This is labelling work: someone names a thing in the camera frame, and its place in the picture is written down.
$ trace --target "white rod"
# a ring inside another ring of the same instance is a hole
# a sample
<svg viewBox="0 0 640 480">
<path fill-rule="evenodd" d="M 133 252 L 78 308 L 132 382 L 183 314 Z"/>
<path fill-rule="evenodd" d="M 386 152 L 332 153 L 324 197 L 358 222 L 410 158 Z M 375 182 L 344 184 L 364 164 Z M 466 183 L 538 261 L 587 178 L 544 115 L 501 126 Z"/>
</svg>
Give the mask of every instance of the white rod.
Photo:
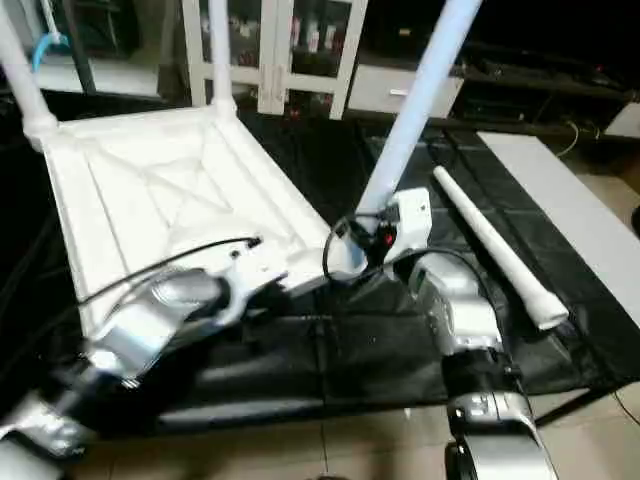
<svg viewBox="0 0 640 480">
<path fill-rule="evenodd" d="M 545 289 L 493 225 L 478 210 L 449 172 L 436 167 L 433 174 L 447 196 L 522 298 L 527 313 L 540 330 L 548 330 L 569 317 L 560 299 Z"/>
<path fill-rule="evenodd" d="M 391 128 L 357 212 L 376 212 L 389 200 L 449 76 L 482 0 L 448 0 L 422 55 L 416 78 Z"/>
<path fill-rule="evenodd" d="M 51 8 L 50 0 L 41 0 L 42 4 L 42 13 L 44 13 L 44 19 L 47 22 L 47 27 L 49 28 L 49 33 L 53 35 L 53 41 L 56 44 L 60 43 L 60 32 L 58 31 L 58 27 L 56 26 L 56 20 L 53 17 L 53 10 Z"/>
<path fill-rule="evenodd" d="M 0 32 L 0 63 L 22 111 L 25 135 L 34 147 L 39 148 L 39 134 L 54 128 L 57 120 L 49 111 L 31 73 L 18 35 L 5 10 L 4 1 L 0 1 Z"/>
<path fill-rule="evenodd" d="M 209 0 L 209 24 L 211 38 L 211 60 L 213 62 L 212 103 L 228 111 L 235 112 L 235 102 L 231 94 L 231 54 L 229 50 L 229 15 L 227 0 Z"/>
</svg>

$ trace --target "black cloth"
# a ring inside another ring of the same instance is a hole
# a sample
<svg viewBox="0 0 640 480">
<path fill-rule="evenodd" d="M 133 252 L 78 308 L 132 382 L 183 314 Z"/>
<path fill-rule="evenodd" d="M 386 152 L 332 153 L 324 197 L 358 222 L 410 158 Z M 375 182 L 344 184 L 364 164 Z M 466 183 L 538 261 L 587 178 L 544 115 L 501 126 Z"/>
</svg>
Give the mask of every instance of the black cloth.
<svg viewBox="0 0 640 480">
<path fill-rule="evenodd" d="M 241 119 L 328 223 L 354 209 L 390 127 L 256 114 L 241 114 Z M 15 159 L 28 151 L 21 145 L 6 155 Z M 45 199 L 44 210 L 50 213 L 44 161 L 28 155 L 41 165 L 31 167 L 39 176 L 22 178 L 26 173 L 16 170 L 12 181 L 36 182 L 28 187 L 30 194 Z M 447 167 L 524 262 L 558 293 L 571 310 L 569 322 L 551 332 L 535 331 L 518 296 L 432 179 L 438 164 Z M 640 378 L 640 329 L 477 135 L 426 129 L 400 184 L 416 186 L 430 191 L 430 244 L 464 253 L 488 281 L 505 341 L 529 393 L 613 387 Z M 46 215 L 38 218 L 36 225 Z M 47 248 L 1 318 L 2 359 L 73 297 L 54 224 Z M 28 386 L 45 367 L 68 360 L 78 338 L 77 321 L 48 336 L 38 344 L 39 359 L 27 355 L 9 377 L 0 378 L 3 391 L 12 382 Z M 113 415 L 105 414 L 103 433 L 194 432 L 437 404 L 446 398 L 439 361 L 424 312 L 402 285 L 376 277 L 355 291 L 319 289 L 168 357 L 138 391 L 110 399 Z"/>
</svg>

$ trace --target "drawer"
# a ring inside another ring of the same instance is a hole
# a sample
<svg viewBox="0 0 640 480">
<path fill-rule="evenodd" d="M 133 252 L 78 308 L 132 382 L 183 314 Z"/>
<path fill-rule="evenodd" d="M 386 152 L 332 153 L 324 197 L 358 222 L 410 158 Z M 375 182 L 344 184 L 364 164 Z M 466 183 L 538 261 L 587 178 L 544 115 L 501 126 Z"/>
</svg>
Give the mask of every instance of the drawer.
<svg viewBox="0 0 640 480">
<path fill-rule="evenodd" d="M 409 93 L 415 72 L 358 65 L 349 96 L 349 108 L 398 113 Z M 446 118 L 464 80 L 449 77 L 433 105 L 432 117 Z"/>
<path fill-rule="evenodd" d="M 640 103 L 629 103 L 607 127 L 607 135 L 640 138 Z"/>
</svg>

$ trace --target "tile floor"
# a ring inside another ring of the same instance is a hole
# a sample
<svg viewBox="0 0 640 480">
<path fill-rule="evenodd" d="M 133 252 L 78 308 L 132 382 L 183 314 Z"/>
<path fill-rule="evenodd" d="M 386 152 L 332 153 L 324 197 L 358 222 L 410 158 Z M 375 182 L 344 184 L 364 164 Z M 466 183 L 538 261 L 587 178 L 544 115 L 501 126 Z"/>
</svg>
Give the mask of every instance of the tile floor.
<svg viewBox="0 0 640 480">
<path fill-rule="evenodd" d="M 640 195 L 616 177 L 574 171 L 629 225 Z M 577 394 L 536 397 L 532 404 L 542 414 Z M 640 418 L 640 384 L 619 396 Z M 409 413 L 103 443 L 73 474 L 78 480 L 305 480 L 328 471 L 350 480 L 444 480 L 443 448 L 449 438 L 444 408 Z M 546 427 L 542 435 L 561 480 L 640 478 L 640 427 L 613 397 Z"/>
</svg>

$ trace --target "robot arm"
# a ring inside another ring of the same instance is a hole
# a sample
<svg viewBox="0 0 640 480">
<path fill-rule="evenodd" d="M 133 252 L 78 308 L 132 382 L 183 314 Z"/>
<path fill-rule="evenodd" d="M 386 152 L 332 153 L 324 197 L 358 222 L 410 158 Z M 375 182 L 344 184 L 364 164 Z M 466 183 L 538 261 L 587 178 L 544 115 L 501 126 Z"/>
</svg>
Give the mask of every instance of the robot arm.
<svg viewBox="0 0 640 480">
<path fill-rule="evenodd" d="M 475 272 L 457 257 L 429 253 L 407 283 L 443 355 L 454 437 L 445 452 L 447 478 L 557 480 Z"/>
<path fill-rule="evenodd" d="M 76 363 L 54 371 L 0 426 L 0 478 L 61 478 L 58 461 L 97 437 L 103 398 L 137 388 L 162 355 L 238 322 L 249 298 L 285 275 L 284 257 L 260 244 L 215 275 L 172 269 L 135 285 L 86 338 Z"/>
</svg>

